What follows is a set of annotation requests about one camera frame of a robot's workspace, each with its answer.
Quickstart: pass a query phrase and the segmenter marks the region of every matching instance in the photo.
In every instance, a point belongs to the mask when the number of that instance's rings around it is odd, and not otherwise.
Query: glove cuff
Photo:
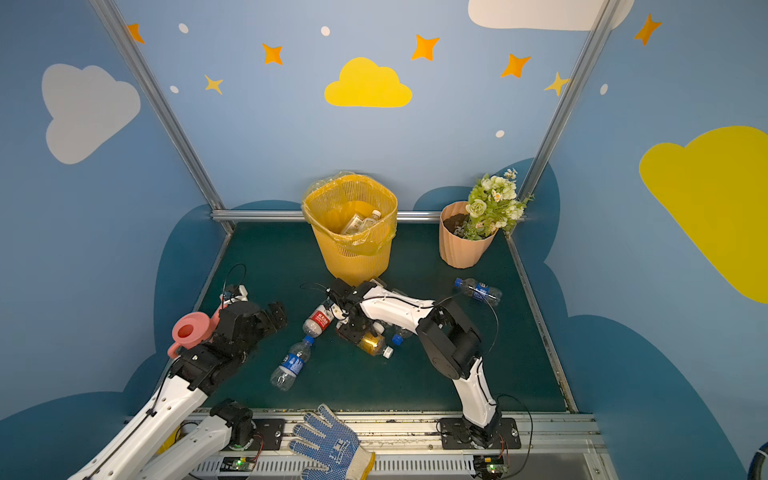
[[[375,461],[376,453],[368,452],[363,448],[358,448],[346,471],[347,480],[366,480],[370,471],[373,470]]]

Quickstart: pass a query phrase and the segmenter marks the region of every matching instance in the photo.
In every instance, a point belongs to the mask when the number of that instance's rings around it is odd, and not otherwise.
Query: soil
[[[442,221],[442,224],[445,226],[445,229],[451,233],[456,231],[456,227],[460,227],[464,220],[466,220],[468,217],[468,214],[456,214],[453,217],[446,218]]]

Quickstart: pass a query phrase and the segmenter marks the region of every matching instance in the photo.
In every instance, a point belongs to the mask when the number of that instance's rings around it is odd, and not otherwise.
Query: yellow cloud
[[[658,144],[640,175],[728,283],[768,303],[768,134],[723,127],[686,147]],[[723,191],[728,177],[734,187]]]
[[[412,96],[394,70],[362,57],[348,61],[339,81],[326,87],[326,101],[337,107],[402,107]]]

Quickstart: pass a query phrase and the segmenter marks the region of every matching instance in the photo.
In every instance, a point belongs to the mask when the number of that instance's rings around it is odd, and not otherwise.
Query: yellow star
[[[435,48],[435,44],[437,44],[439,38],[432,38],[430,40],[427,40],[426,38],[421,38],[421,36],[416,36],[416,51],[413,52],[413,56],[411,57],[411,60],[416,60],[417,58],[426,58],[429,61],[432,61],[432,49]]]
[[[645,21],[645,25],[643,25],[643,29],[640,30],[637,35],[634,37],[638,40],[643,41],[643,45],[648,45],[648,39],[650,38],[651,34],[654,33],[654,30],[659,28],[661,25],[661,22],[654,22],[653,19],[650,17],[650,14],[648,15],[648,20]]]
[[[280,50],[283,50],[283,47],[267,47],[266,43],[261,44],[264,47],[264,51],[266,52],[266,58],[264,59],[264,63],[277,63],[278,65],[282,65],[283,61],[280,60]]]
[[[567,84],[569,81],[571,81],[570,78],[560,78],[560,72],[554,74],[554,83],[548,87],[545,88],[545,90],[554,90],[558,93],[558,97],[560,96],[560,90],[563,88],[563,85]]]
[[[520,75],[523,74],[523,67],[525,66],[525,62],[530,59],[531,57],[517,58],[510,54],[509,65],[507,65],[507,69],[504,70],[504,73],[502,73],[502,78],[506,77],[507,75],[514,75],[515,77],[520,78]]]
[[[134,23],[133,25],[126,25],[128,27],[128,31],[131,33],[131,37],[134,38],[135,41],[139,43],[144,43],[144,39],[139,35],[139,24]]]
[[[217,80],[213,81],[210,78],[208,78],[208,75],[205,76],[205,79],[208,80],[208,86],[205,87],[206,90],[215,90],[219,92],[219,95],[221,95],[221,90],[219,90],[219,83],[221,83],[223,80]]]

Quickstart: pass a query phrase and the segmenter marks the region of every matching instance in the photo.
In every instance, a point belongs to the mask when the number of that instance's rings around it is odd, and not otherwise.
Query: flower pot
[[[494,232],[485,240],[465,240],[449,232],[443,221],[456,214],[466,214],[466,206],[465,201],[455,202],[442,209],[440,214],[440,258],[454,268],[469,268],[475,265],[496,236]]]

